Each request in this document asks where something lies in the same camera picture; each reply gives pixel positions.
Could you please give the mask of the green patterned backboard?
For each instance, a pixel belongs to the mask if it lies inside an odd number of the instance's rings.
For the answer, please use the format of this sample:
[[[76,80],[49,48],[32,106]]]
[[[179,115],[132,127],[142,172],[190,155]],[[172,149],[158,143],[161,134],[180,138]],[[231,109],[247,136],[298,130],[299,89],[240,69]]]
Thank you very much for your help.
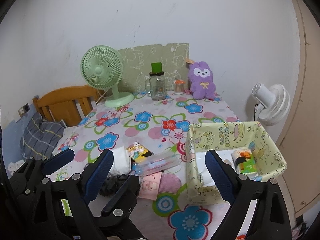
[[[149,83],[151,64],[160,62],[167,90],[174,89],[176,79],[188,81],[186,60],[188,43],[152,44],[119,50],[123,59],[123,75],[118,83],[120,92],[145,92]]]

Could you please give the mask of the purple plush bunny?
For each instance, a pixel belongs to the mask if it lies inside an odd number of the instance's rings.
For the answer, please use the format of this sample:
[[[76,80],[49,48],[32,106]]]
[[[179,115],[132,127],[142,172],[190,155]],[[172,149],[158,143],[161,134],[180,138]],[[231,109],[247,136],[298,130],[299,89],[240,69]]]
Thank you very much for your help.
[[[213,82],[213,72],[206,62],[200,61],[191,64],[188,79],[194,99],[213,100],[215,98],[216,85]]]

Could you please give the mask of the grey plaid pillow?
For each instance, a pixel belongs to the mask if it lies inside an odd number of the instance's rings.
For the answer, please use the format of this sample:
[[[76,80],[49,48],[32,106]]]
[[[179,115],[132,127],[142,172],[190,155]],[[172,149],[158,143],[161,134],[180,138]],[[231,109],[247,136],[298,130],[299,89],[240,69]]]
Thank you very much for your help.
[[[31,157],[36,160],[50,159],[65,128],[63,121],[51,122],[36,112],[28,122],[20,140],[23,159]]]

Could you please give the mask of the white standing fan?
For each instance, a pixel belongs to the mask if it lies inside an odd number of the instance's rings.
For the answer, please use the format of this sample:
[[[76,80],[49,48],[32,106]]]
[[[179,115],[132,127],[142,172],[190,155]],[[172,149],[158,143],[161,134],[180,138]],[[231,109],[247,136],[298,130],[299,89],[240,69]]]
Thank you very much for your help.
[[[258,102],[254,110],[254,121],[259,121],[266,126],[279,123],[290,109],[290,95],[281,84],[267,88],[263,83],[257,82],[251,94]]]

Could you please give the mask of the glass mason jar mug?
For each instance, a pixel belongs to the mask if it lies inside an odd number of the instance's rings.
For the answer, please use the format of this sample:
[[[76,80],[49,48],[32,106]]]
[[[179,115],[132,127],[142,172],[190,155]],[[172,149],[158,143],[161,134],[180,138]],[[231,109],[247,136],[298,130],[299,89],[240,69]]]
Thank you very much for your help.
[[[149,73],[149,79],[147,80],[149,86],[146,88],[151,95],[152,100],[160,101],[164,100],[167,96],[164,72]]]

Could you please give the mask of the pink card packet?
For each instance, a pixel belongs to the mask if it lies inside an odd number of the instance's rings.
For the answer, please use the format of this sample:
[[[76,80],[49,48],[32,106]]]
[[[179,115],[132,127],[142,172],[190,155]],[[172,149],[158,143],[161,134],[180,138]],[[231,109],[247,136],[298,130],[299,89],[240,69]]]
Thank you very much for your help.
[[[161,177],[162,172],[143,177],[138,195],[139,198],[155,201],[157,199]]]

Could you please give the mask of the yellow cartoon storage box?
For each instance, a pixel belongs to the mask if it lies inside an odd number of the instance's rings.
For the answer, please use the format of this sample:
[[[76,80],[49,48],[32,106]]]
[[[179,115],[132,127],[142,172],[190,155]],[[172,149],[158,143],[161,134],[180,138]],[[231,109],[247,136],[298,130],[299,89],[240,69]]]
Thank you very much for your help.
[[[187,200],[193,205],[223,203],[222,197],[206,167],[205,156],[215,150],[218,156],[235,165],[232,153],[250,149],[258,174],[252,180],[266,182],[287,169],[287,163],[266,129],[258,121],[191,124],[187,133]]]

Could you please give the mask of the crumpled grey white cloth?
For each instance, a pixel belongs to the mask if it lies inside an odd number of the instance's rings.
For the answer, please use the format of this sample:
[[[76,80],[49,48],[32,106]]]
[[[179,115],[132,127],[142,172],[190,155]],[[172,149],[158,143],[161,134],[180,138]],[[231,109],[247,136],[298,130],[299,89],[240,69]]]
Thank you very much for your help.
[[[8,165],[8,172],[9,172],[8,177],[11,178],[11,177],[13,176],[13,174],[14,174],[15,172],[17,172],[18,169],[19,169],[24,163],[25,163],[25,161],[22,160],[22,159],[19,160],[19,161],[17,161],[17,162],[15,162],[15,163],[9,163],[9,165]]]

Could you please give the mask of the black plastic bag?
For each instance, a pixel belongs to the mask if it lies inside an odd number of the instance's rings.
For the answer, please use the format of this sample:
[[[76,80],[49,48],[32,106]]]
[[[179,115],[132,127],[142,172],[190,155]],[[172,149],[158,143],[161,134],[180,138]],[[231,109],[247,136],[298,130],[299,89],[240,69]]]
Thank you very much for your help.
[[[108,197],[115,194],[121,188],[121,186],[127,181],[128,178],[129,175],[127,174],[107,177],[103,182],[99,194],[103,197]]]

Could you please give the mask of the green orange tissue pack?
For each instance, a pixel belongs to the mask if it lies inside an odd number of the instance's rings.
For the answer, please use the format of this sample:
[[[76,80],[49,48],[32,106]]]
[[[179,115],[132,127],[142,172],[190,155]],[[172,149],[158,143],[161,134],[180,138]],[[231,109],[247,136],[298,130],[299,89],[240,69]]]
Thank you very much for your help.
[[[237,149],[232,153],[232,159],[238,174],[254,177],[258,174],[256,162],[250,149]]]

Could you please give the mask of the white face mask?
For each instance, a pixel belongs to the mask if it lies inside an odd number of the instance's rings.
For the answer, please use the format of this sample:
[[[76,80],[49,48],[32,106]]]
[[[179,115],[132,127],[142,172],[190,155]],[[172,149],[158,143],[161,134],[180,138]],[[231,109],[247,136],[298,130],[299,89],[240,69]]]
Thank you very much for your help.
[[[127,175],[131,172],[131,158],[124,146],[115,148],[113,152],[113,165],[109,171],[109,175]]]

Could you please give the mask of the beige door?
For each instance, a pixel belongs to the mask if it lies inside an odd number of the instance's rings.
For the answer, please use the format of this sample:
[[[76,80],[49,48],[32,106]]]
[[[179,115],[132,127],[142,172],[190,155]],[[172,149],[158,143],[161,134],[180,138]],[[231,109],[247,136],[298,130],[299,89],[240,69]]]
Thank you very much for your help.
[[[319,202],[319,25],[303,0],[292,0],[300,39],[296,91],[277,145],[295,217]]]

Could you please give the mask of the green cup on jar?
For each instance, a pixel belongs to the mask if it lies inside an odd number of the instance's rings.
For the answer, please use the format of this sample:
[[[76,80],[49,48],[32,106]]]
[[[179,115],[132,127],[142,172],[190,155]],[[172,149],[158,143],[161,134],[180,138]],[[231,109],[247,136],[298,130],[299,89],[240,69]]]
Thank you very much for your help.
[[[153,74],[161,73],[162,70],[162,63],[161,62],[154,62],[151,64],[151,71]]]

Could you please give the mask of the clear plastic pencil case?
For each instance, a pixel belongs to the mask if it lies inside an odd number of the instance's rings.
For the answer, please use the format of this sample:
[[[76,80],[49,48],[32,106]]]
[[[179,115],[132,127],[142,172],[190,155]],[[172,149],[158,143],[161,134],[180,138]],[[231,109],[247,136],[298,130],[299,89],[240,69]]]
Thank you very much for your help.
[[[175,166],[180,165],[180,161],[176,154],[171,151],[162,152],[146,157],[140,163],[132,166],[135,175],[143,177],[157,172],[161,172]]]

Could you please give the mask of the cartoon snack packet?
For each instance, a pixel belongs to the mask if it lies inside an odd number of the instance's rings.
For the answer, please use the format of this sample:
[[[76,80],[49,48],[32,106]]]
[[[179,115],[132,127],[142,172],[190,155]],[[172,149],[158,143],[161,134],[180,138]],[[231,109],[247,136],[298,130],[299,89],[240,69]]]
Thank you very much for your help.
[[[129,154],[129,157],[135,163],[141,163],[144,159],[153,155],[153,153],[150,150],[148,150],[146,147],[144,147],[137,141],[132,143],[129,147],[127,147],[126,150]]]

